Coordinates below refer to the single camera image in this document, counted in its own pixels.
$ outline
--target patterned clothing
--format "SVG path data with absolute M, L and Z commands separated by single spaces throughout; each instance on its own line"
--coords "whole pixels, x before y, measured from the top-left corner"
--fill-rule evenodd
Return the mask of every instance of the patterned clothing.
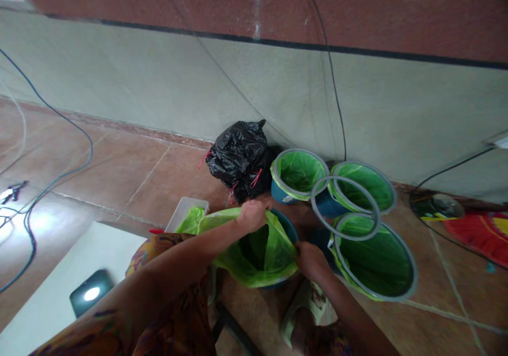
M 163 233 L 146 240 L 132 257 L 125 276 L 192 236 Z M 131 336 L 130 318 L 116 310 L 109 310 L 75 321 L 30 356 L 216 355 L 208 323 L 208 282 L 209 275 L 206 273 L 198 283 L 191 285 L 164 307 L 157 320 L 145 329 L 139 339 Z M 307 335 L 305 344 L 305 354 L 308 355 L 350 355 L 347 340 L 341 334 L 338 323 L 315 327 Z

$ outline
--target gray wall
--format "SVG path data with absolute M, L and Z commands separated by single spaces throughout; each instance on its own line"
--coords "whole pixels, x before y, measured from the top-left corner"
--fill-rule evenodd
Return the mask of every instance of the gray wall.
M 0 45 L 55 107 L 214 140 L 260 116 L 192 36 L 0 11 Z M 256 109 L 298 147 L 342 159 L 325 53 L 202 39 Z M 348 159 L 418 183 L 508 128 L 508 71 L 332 54 Z M 12 66 L 0 77 L 38 102 Z M 272 142 L 290 145 L 272 128 Z M 508 151 L 496 150 L 427 184 L 508 201 Z

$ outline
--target wall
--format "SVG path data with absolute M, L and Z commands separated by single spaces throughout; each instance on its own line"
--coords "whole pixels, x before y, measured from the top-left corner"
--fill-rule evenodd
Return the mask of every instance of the wall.
M 214 140 L 260 116 L 192 36 L 0 11 L 0 44 L 55 107 Z M 257 110 L 298 147 L 343 156 L 324 52 L 203 39 Z M 506 130 L 508 72 L 333 53 L 348 159 L 416 183 Z M 37 99 L 6 60 L 0 76 Z M 289 146 L 273 129 L 273 142 Z M 492 151 L 429 188 L 508 200 L 508 151 Z
M 310 0 L 32 0 L 45 14 L 323 44 Z M 506 0 L 316 0 L 331 45 L 508 62 Z

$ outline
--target white plastic container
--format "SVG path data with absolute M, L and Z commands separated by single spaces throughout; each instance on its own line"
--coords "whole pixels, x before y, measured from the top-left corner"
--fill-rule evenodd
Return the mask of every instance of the white plastic container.
M 171 217 L 171 220 L 169 220 L 168 226 L 166 226 L 165 232 L 174 233 L 176 228 L 178 228 L 180 223 L 184 220 L 185 216 L 187 216 L 189 209 L 194 206 L 203 208 L 205 210 L 203 216 L 206 216 L 210 210 L 210 203 L 206 200 L 199 200 L 191 197 L 182 197 L 175 209 L 175 212 L 173 213 L 173 216 Z

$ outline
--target black garbage bag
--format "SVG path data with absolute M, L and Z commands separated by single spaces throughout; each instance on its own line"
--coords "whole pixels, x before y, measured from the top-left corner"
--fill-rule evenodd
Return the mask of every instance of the black garbage bag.
M 206 158 L 210 173 L 233 190 L 239 204 L 271 187 L 270 165 L 280 150 L 267 145 L 265 122 L 236 122 L 217 137 Z

